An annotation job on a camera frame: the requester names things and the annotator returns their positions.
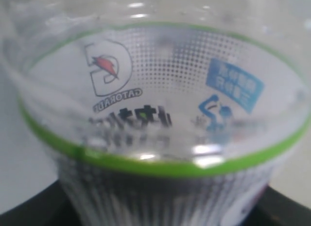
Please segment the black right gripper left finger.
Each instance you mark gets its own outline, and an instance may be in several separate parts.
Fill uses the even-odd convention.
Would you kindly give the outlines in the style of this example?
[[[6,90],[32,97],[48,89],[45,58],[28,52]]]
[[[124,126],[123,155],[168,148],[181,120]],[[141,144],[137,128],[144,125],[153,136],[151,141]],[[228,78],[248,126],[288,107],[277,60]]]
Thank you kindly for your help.
[[[80,219],[58,181],[0,215],[2,226],[80,226]]]

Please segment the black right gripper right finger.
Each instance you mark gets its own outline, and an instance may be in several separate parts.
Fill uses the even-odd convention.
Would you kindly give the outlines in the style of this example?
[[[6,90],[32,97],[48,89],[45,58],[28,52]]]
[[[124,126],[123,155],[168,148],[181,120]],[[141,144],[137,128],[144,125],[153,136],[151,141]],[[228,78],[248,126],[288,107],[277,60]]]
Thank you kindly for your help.
[[[249,226],[311,226],[311,210],[268,187],[247,217]]]

